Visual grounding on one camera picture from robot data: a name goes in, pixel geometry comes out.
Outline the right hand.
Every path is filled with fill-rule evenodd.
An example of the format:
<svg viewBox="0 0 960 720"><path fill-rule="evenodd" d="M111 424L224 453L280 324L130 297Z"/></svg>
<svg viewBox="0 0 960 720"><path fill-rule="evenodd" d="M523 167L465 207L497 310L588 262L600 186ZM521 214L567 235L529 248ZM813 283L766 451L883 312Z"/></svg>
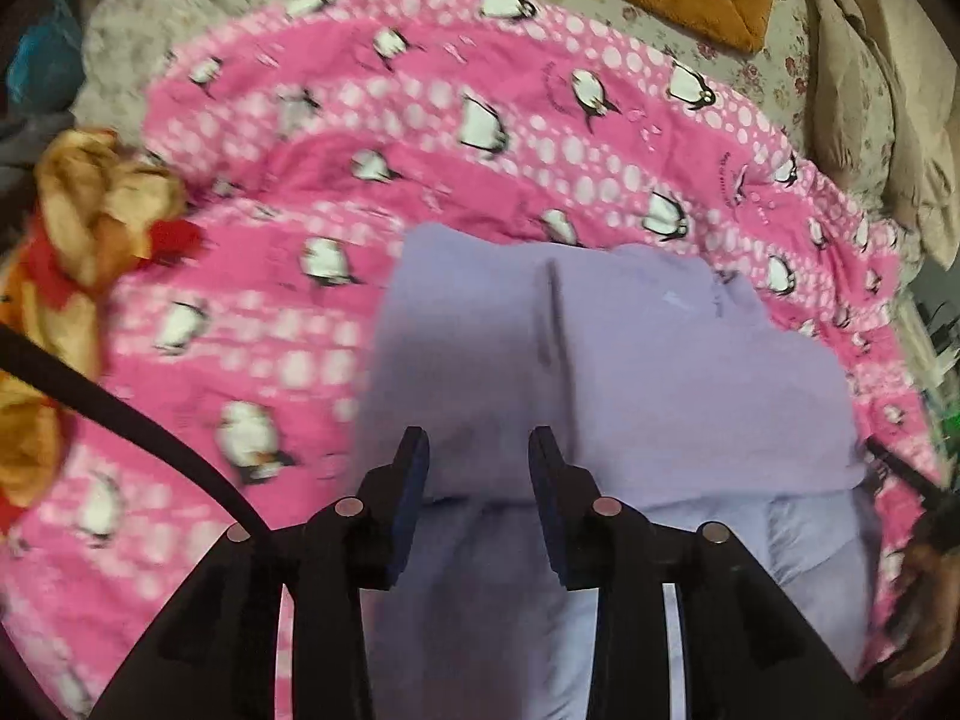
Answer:
<svg viewBox="0 0 960 720"><path fill-rule="evenodd" d="M887 622L895 653L882 671L887 688L908 686L950 650L958 626L958 548L942 551L913 539L896 586L901 595Z"/></svg>

